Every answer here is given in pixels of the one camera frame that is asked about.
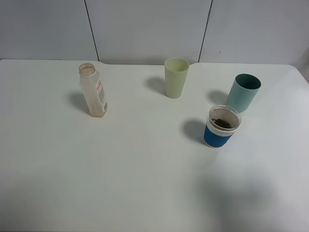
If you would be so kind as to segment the blue sleeved coffee cup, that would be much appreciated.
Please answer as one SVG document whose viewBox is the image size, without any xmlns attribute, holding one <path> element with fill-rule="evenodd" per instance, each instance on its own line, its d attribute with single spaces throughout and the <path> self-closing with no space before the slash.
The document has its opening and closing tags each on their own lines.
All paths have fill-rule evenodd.
<svg viewBox="0 0 309 232">
<path fill-rule="evenodd" d="M 227 105 L 212 107 L 204 131 L 206 145 L 212 148 L 224 146 L 240 125 L 241 117 L 234 108 Z"/>
</svg>

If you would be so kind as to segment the clear plastic drink bottle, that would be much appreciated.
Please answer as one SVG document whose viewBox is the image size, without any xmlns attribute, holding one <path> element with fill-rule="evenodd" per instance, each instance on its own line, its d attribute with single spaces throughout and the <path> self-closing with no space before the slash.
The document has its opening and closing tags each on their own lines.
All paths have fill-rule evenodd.
<svg viewBox="0 0 309 232">
<path fill-rule="evenodd" d="M 79 67 L 80 87 L 92 117 L 103 117 L 107 111 L 107 102 L 99 71 L 92 63 Z"/>
</svg>

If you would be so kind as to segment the pale green plastic cup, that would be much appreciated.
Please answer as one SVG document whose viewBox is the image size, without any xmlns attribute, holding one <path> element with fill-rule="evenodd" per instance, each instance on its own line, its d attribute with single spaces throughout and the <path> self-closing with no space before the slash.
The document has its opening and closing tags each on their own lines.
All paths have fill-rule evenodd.
<svg viewBox="0 0 309 232">
<path fill-rule="evenodd" d="M 189 66 L 188 61 L 182 58 L 169 58 L 165 61 L 165 93 L 169 98 L 181 96 Z"/>
</svg>

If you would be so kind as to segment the teal plastic cup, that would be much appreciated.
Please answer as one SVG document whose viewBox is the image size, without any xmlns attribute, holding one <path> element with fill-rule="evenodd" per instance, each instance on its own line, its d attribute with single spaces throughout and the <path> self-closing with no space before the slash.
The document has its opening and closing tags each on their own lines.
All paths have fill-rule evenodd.
<svg viewBox="0 0 309 232">
<path fill-rule="evenodd" d="M 246 73 L 238 74 L 228 94 L 226 105 L 234 108 L 238 113 L 244 112 L 260 87 L 261 81 L 255 76 Z"/>
</svg>

